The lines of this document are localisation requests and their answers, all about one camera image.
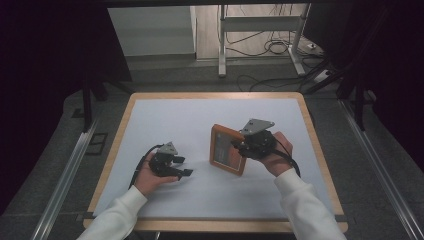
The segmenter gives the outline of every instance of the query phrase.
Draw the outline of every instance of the orange picture frame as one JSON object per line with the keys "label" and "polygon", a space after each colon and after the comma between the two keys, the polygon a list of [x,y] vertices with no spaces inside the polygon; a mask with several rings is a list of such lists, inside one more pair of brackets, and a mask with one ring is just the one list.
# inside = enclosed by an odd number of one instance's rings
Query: orange picture frame
{"label": "orange picture frame", "polygon": [[214,124],[211,131],[211,148],[209,162],[238,176],[243,175],[246,158],[233,147],[231,141],[243,141],[243,135],[233,129]]}

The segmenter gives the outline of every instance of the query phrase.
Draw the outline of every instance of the white paper sheet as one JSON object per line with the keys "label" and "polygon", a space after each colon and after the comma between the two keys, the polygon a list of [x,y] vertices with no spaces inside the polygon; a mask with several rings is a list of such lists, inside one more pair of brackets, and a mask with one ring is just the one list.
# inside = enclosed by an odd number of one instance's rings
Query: white paper sheet
{"label": "white paper sheet", "polygon": [[261,163],[248,159],[241,177],[209,164],[212,126],[239,130],[250,118],[275,122],[268,130],[283,132],[293,144],[302,179],[315,186],[333,212],[296,99],[155,99],[136,101],[94,215],[127,191],[135,167],[149,148],[172,141],[186,158],[178,168],[194,172],[151,194],[140,217],[286,219],[274,176]]}

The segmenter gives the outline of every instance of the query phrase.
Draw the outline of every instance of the gray floor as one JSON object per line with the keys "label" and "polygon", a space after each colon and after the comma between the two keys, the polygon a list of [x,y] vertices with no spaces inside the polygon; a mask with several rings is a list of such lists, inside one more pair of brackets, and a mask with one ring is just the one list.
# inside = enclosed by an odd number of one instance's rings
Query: gray floor
{"label": "gray floor", "polygon": [[[275,60],[274,64],[252,59],[229,63],[228,76],[218,77],[215,63],[191,62],[190,67],[162,69],[133,69],[132,83],[141,92],[206,92],[246,91],[254,80],[294,77],[293,66],[287,59]],[[281,86],[295,80],[271,82]],[[97,180],[106,160],[108,149],[120,123],[129,95],[105,84],[109,98],[104,102],[93,101],[100,120],[95,134],[107,133],[106,144],[90,145],[81,162],[49,239],[75,239],[84,230],[82,216],[88,208]],[[386,196],[374,170],[362,151],[353,131],[335,97],[337,84],[305,96],[314,119],[321,147],[328,163],[336,190],[349,222],[348,239],[409,239],[401,221]],[[284,87],[258,86],[254,91],[295,91],[298,85]],[[82,107],[81,93],[69,96],[64,103],[64,113],[56,132],[51,138],[39,162],[22,186],[13,202],[0,218],[1,239],[29,239],[46,207],[46,204],[62,174],[83,128],[78,113]],[[384,160],[390,175],[407,200],[420,223],[424,223],[424,176],[408,154],[393,139],[372,112],[371,106],[364,111],[366,133]],[[183,239],[169,234],[166,239]],[[290,235],[252,235],[252,239],[293,239]]]}

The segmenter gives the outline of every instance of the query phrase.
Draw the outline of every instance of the white long sleeve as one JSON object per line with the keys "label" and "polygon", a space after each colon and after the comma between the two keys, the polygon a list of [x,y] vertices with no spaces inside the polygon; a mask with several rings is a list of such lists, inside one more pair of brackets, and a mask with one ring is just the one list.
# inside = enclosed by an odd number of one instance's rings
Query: white long sleeve
{"label": "white long sleeve", "polygon": [[97,216],[78,239],[124,239],[133,230],[137,213],[146,202],[147,198],[132,186]]}
{"label": "white long sleeve", "polygon": [[297,239],[346,239],[334,215],[318,199],[313,185],[303,182],[294,169],[282,173],[274,183],[282,195],[281,207]]}

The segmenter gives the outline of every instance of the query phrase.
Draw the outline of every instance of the wooden table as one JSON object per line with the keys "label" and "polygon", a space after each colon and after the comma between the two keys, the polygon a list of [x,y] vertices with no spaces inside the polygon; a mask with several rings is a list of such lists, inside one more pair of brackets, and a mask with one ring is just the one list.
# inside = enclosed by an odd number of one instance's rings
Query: wooden table
{"label": "wooden table", "polygon": [[[88,215],[92,215],[96,205],[99,201],[100,195],[105,188],[107,179],[110,175],[112,166],[118,153],[118,149],[121,144],[125,129],[131,116],[132,109],[136,100],[138,99],[284,99],[294,98],[299,103],[300,110],[303,115],[303,119],[308,130],[312,146],[315,155],[318,160],[318,165],[323,175],[324,181],[327,186],[330,201],[333,206],[336,220],[338,221],[340,229],[345,232],[347,231],[348,224],[344,216],[343,209],[341,207],[337,192],[335,190],[330,172],[327,167],[327,163],[324,159],[324,155],[321,150],[315,129],[313,127],[310,115],[308,113],[303,96],[299,93],[234,93],[234,92],[198,92],[198,93],[135,93],[131,96],[121,124],[118,128],[114,142],[110,149],[108,158],[106,160],[103,172],[100,176],[97,188],[93,194],[90,206],[87,210]],[[84,219],[84,226],[88,227],[92,222],[92,217]],[[290,223],[285,221],[277,220],[260,220],[260,221],[245,221],[245,220],[143,220],[139,219],[134,227],[134,230],[138,231],[190,231],[190,232],[258,232],[258,233],[277,233],[277,232],[292,232]]]}

